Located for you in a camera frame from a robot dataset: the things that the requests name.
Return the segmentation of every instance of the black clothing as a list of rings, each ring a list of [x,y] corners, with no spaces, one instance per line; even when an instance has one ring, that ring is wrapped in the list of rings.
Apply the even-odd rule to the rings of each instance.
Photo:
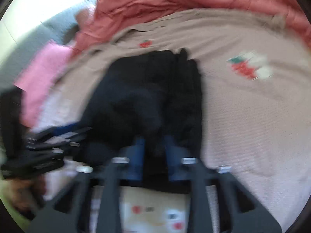
[[[14,86],[0,95],[0,129],[8,159],[19,155],[26,130],[20,124],[22,92],[22,89]]]
[[[199,157],[201,76],[187,57],[185,49],[178,54],[165,50],[113,62],[82,115],[79,125],[93,130],[76,160],[101,165],[142,136],[144,174],[167,175],[162,138],[168,134]]]

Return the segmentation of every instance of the red blanket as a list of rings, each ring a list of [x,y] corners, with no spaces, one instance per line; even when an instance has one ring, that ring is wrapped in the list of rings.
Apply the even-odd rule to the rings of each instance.
[[[109,41],[119,30],[192,8],[249,10],[284,15],[287,27],[295,30],[311,47],[311,25],[296,0],[100,0],[94,20],[76,36],[75,54],[89,46]]]

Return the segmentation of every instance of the pink garment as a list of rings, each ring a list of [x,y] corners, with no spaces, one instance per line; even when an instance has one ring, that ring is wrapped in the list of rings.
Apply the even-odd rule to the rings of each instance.
[[[49,89],[64,71],[72,50],[51,40],[19,75],[15,86],[25,91],[21,99],[23,125],[33,127],[36,124]]]
[[[311,25],[296,0],[99,0],[94,20],[76,35],[75,54],[96,43],[109,41],[116,32],[128,26],[192,8],[284,15],[287,27],[295,30],[311,47]]]

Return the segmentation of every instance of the white floor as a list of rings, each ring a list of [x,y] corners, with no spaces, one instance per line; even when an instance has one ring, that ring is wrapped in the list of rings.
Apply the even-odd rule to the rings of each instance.
[[[13,0],[0,20],[0,67],[33,28],[83,0]]]

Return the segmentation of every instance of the strawberry embroidery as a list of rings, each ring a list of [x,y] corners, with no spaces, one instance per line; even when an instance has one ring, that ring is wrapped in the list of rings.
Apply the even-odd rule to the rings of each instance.
[[[245,76],[249,79],[255,79],[257,76],[255,74],[256,70],[253,67],[249,67],[248,64],[243,61],[237,64],[232,64],[231,68],[236,73]]]
[[[151,40],[145,40],[144,42],[140,43],[139,46],[141,48],[146,48],[152,45],[152,41]]]
[[[174,223],[173,227],[176,230],[181,230],[183,228],[183,224],[182,223]]]
[[[133,206],[132,207],[132,212],[134,213],[134,214],[139,214],[140,212],[141,212],[141,207],[140,206]]]

